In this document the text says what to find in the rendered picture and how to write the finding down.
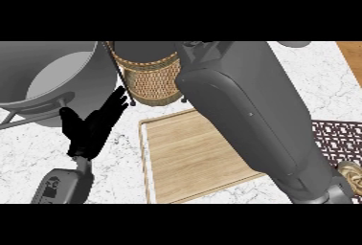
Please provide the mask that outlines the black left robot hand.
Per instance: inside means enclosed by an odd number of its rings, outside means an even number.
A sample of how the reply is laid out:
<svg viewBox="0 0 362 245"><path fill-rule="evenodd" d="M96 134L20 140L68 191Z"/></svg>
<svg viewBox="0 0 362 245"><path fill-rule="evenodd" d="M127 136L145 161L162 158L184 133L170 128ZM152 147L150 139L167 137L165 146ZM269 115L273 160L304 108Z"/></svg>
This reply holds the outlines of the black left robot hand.
<svg viewBox="0 0 362 245"><path fill-rule="evenodd" d="M59 109L62 133L71 141L68 156L91 160L99 155L112 128L128 106L124 95L125 89L118 86L102 107L82 120L69 107Z"/></svg>

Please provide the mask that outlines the woven wicker basket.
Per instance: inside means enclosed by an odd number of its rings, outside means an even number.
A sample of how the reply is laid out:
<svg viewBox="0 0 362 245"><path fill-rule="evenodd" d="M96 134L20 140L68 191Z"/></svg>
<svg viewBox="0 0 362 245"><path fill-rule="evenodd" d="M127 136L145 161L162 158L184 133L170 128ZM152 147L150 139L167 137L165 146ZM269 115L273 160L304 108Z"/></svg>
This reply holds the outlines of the woven wicker basket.
<svg viewBox="0 0 362 245"><path fill-rule="evenodd" d="M176 85L181 65L168 41L108 41L133 99L148 106L165 106L180 97Z"/></svg>

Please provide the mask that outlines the pale wooden tray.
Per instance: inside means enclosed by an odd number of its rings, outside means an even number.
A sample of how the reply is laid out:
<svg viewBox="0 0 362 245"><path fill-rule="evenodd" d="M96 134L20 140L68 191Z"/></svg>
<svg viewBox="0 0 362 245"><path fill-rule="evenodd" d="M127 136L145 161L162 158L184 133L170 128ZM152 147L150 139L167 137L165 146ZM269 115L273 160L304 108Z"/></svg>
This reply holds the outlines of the pale wooden tray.
<svg viewBox="0 0 362 245"><path fill-rule="evenodd" d="M139 121L139 140L150 204L183 203L263 176L193 109Z"/></svg>

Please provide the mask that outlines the large grey round pan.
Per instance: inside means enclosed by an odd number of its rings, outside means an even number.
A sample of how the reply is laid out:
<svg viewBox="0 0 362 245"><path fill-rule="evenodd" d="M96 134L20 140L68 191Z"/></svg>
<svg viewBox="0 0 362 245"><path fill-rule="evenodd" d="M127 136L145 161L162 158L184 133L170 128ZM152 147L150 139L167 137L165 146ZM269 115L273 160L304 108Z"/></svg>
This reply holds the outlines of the large grey round pan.
<svg viewBox="0 0 362 245"><path fill-rule="evenodd" d="M62 125L59 109L84 118L99 109L116 82L115 66L100 41L0 41L0 130L37 123Z"/></svg>

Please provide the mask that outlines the grey rounded object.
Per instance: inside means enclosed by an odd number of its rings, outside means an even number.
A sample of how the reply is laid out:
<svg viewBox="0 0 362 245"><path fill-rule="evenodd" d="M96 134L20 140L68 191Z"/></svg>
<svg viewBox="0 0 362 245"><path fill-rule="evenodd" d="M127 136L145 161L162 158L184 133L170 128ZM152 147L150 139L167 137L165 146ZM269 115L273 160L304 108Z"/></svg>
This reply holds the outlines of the grey rounded object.
<svg viewBox="0 0 362 245"><path fill-rule="evenodd" d="M278 43L288 48L303 48L306 47L312 42L310 41L278 41Z"/></svg>

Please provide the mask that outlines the dark patterned placemat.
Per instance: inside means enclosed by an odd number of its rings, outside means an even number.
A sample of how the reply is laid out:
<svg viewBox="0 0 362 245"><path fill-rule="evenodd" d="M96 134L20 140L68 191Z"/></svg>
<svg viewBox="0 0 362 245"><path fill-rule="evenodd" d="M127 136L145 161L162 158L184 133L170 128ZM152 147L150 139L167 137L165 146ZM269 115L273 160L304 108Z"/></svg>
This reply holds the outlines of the dark patterned placemat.
<svg viewBox="0 0 362 245"><path fill-rule="evenodd" d="M362 122L313 120L313 140L332 167L341 161L362 167Z"/></svg>

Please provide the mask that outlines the golden brown lumpy object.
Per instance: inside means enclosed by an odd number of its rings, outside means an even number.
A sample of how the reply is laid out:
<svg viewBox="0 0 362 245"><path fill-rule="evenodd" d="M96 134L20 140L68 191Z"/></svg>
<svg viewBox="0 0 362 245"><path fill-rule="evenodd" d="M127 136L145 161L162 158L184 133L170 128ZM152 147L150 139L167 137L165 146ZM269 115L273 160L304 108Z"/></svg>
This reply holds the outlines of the golden brown lumpy object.
<svg viewBox="0 0 362 245"><path fill-rule="evenodd" d="M353 193L362 196L362 167L348 161L338 162L338 172L350 184Z"/></svg>

